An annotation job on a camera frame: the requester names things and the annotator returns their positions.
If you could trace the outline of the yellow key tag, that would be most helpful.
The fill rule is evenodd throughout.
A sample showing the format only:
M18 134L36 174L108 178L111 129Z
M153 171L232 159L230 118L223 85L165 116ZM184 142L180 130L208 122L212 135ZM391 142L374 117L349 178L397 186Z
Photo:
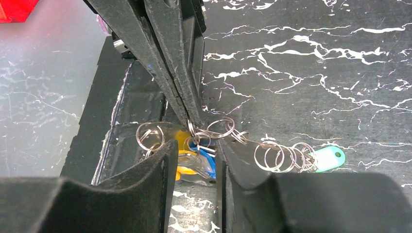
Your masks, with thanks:
M190 138L189 132L178 130L174 136L178 142L178 166L175 181L181 180L182 175L198 175L199 155L191 151L186 144Z

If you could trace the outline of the green key tag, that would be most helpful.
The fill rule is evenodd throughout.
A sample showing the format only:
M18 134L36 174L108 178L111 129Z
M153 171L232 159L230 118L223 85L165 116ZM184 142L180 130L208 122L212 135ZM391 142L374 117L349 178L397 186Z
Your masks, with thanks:
M328 146L314 152L317 159L316 173L329 171L342 166L345 163L345 153L336 146Z

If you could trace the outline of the blue key tag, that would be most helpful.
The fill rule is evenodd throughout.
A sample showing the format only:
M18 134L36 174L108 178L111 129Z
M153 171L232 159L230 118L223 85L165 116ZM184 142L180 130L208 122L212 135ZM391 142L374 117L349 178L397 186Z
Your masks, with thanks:
M201 165L201 170L209 178L216 179L215 150L203 145L195 145L193 142L188 143L188 148L194 152L190 160L196 165Z

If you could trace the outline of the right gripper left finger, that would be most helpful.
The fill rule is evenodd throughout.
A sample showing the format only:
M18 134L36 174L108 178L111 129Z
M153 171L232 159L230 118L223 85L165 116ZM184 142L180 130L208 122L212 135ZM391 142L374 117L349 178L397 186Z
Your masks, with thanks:
M3 233L165 233L178 158L172 139L149 158L101 182L2 178Z

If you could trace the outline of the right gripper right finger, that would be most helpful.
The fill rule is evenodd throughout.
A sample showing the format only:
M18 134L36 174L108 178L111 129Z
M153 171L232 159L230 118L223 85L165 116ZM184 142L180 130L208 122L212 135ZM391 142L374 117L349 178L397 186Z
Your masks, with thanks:
M217 179L224 233L409 233L412 207L379 173L268 173L224 161Z

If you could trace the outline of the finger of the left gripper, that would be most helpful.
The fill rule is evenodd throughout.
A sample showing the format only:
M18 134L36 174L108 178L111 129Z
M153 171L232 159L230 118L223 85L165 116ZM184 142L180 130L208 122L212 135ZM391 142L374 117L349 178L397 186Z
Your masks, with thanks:
M145 10L177 94L174 111L183 124L204 125L200 78L206 22L202 0L146 0Z
M187 124L188 113L178 94L142 0L86 0L109 28L150 73L164 93L178 120Z

